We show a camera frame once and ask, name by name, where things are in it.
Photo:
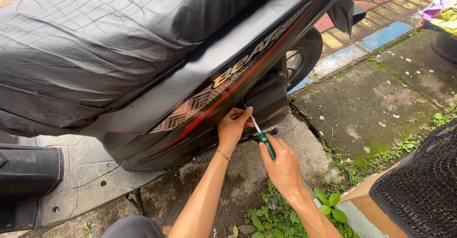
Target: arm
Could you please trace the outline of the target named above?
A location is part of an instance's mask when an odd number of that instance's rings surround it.
[[[297,212],[308,236],[340,238],[340,233],[317,208],[311,194],[306,190],[295,152],[283,140],[277,140],[270,135],[267,135],[267,138],[276,152],[276,160],[273,161],[265,144],[259,143],[268,176]]]
[[[246,110],[233,108],[218,124],[218,150],[228,158],[232,156],[244,127],[254,127],[249,121],[252,107]],[[216,152],[202,180],[198,183],[186,206],[174,223],[169,238],[208,237],[213,226],[218,201],[229,160]]]

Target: beat logo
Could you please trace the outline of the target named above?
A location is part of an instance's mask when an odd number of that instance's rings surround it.
[[[251,65],[258,56],[260,56],[263,52],[266,51],[267,48],[273,45],[274,41],[278,39],[278,37],[298,18],[298,16],[300,16],[301,13],[303,13],[304,10],[305,7],[302,7],[283,25],[271,32],[271,34],[267,36],[263,41],[260,41],[251,54],[244,56],[233,67],[227,69],[222,75],[214,79],[212,89],[217,88],[219,85],[223,84],[231,76],[233,76],[233,74],[243,71],[243,69]]]

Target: geometric pattern decal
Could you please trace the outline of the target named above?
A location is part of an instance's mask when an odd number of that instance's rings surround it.
[[[211,87],[213,86],[213,84],[211,83],[207,88],[203,89],[203,91],[199,92],[194,97],[188,99],[167,119],[165,119],[155,129],[153,129],[150,134],[173,130],[175,127],[184,123],[193,115],[197,114],[215,97],[220,95],[233,82],[233,80],[236,80],[236,78],[242,74],[242,72],[243,71],[233,74],[231,78],[229,78],[227,81],[225,81],[223,84],[219,85],[215,89],[211,89]]]

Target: green screwdriver handle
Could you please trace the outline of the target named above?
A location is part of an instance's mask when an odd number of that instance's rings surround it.
[[[270,153],[270,157],[272,160],[275,160],[276,159],[276,152],[275,150],[273,150],[273,147],[271,147],[271,144],[270,142],[268,141],[268,139],[266,138],[266,134],[264,132],[260,132],[257,137],[259,137],[259,140],[261,142],[263,142],[266,147],[268,148],[268,153]]]

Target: red stripe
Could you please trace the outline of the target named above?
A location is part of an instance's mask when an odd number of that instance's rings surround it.
[[[220,97],[220,99],[218,101],[216,101],[211,107],[209,107],[205,112],[203,112],[200,116],[198,116],[198,118],[194,119],[190,124],[188,124],[186,126],[186,129],[184,129],[184,131],[178,136],[178,138],[176,138],[173,142],[163,146],[162,148],[158,149],[157,151],[147,155],[147,156],[144,156],[145,157],[149,157],[151,156],[152,154],[154,153],[157,153],[161,150],[163,150],[164,148],[167,148],[168,146],[170,146],[171,144],[177,142],[179,139],[181,139],[182,137],[184,137],[185,135],[187,135],[192,129],[194,129],[194,127],[196,127],[215,107],[217,107],[226,97],[228,97],[235,89],[237,89],[237,87],[244,81],[246,80],[246,78],[252,74],[252,72],[254,72],[254,70],[260,65],[260,63],[263,62],[263,60],[265,60],[265,58],[271,53],[272,50],[274,50],[276,48],[276,46],[284,39],[285,36],[287,36],[287,34],[294,28],[294,26],[300,21],[300,19],[303,18],[303,16],[306,14],[306,12],[309,10],[309,8],[300,16],[300,18],[295,21],[295,23],[289,28],[289,30],[278,40],[278,42],[273,45],[271,47],[271,49],[259,60],[259,62],[257,62],[257,64],[255,64],[251,70],[249,70],[246,75],[241,78],[240,81],[238,81],[228,92],[226,92],[222,97]]]

